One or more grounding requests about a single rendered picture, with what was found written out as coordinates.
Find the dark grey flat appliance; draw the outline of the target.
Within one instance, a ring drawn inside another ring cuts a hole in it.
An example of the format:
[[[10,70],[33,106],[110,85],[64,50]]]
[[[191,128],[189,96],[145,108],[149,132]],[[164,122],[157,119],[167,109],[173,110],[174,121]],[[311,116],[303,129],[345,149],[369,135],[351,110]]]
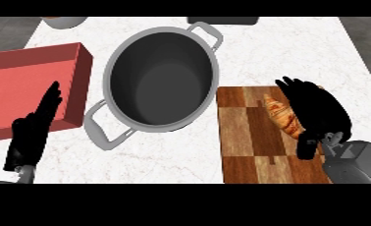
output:
[[[188,22],[195,24],[198,22],[210,25],[247,25],[254,26],[258,23],[258,17],[189,17]]]

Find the wooden checkered cutting board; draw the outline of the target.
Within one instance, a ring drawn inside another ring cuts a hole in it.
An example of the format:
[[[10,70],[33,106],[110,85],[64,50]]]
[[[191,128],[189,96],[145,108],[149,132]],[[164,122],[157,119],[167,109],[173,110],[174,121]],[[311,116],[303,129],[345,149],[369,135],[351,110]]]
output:
[[[222,86],[217,93],[224,182],[330,184],[319,147],[316,159],[297,156],[298,141],[272,122],[264,94],[289,104],[277,86]]]

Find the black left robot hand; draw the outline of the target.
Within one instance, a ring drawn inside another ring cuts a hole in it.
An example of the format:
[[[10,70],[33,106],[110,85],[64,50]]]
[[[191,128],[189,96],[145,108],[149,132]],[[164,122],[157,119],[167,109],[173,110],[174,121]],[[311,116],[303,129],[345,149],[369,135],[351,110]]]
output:
[[[60,82],[54,82],[38,110],[26,118],[14,121],[14,137],[8,149],[5,171],[15,171],[26,165],[39,165],[48,144],[51,123],[61,101]]]

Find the golden brown croissant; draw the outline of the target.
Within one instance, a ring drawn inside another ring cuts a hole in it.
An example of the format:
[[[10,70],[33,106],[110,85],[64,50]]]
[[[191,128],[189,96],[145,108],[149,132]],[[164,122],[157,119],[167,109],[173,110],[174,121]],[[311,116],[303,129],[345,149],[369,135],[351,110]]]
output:
[[[264,103],[270,120],[279,129],[297,140],[304,132],[304,127],[292,107],[269,94],[264,95]]]

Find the grey bowl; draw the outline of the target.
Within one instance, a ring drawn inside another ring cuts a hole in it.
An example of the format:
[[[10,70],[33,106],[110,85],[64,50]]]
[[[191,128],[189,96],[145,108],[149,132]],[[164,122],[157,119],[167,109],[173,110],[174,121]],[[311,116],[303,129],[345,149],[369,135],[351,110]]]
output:
[[[77,27],[86,20],[86,17],[43,17],[46,24],[55,29],[68,29]]]

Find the red box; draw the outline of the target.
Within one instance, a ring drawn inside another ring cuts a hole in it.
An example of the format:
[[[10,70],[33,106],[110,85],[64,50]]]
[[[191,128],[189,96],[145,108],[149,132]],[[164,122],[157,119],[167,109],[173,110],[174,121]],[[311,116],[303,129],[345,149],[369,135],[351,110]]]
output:
[[[63,102],[51,130],[83,125],[93,55],[77,43],[0,51],[0,140],[12,137],[14,120],[38,110],[54,82]]]

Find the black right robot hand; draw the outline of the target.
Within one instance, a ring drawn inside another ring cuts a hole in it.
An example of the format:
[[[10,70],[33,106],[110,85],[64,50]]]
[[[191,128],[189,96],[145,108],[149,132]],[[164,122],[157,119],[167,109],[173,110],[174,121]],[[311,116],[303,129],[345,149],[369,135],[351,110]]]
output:
[[[313,160],[320,142],[341,145],[351,139],[351,118],[335,96],[313,82],[285,77],[276,84],[305,128],[300,134],[298,158]]]

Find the grey metal pot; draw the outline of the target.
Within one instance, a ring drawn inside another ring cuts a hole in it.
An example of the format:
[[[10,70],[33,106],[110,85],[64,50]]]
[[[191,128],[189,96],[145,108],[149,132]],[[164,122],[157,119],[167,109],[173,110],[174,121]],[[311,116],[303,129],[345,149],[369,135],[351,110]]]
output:
[[[105,98],[85,116],[88,136],[102,149],[114,149],[138,131],[174,132],[201,117],[217,94],[223,42],[204,22],[149,28],[126,40],[105,69]],[[130,127],[114,140],[93,119],[102,107]]]

